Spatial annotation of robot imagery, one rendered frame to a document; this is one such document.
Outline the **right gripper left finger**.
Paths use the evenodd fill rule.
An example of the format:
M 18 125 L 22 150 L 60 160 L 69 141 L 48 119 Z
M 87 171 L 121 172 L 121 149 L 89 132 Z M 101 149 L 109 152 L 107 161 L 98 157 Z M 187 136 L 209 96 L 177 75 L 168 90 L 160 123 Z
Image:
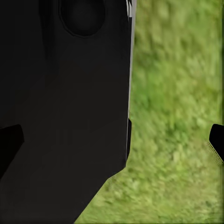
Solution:
M 20 124 L 0 129 L 0 180 L 24 142 Z

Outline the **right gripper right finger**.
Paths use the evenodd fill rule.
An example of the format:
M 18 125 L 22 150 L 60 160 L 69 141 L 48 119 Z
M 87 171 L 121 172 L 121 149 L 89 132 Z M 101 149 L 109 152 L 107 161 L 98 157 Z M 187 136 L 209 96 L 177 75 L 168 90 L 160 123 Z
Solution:
M 224 161 L 224 126 L 213 124 L 209 141 Z

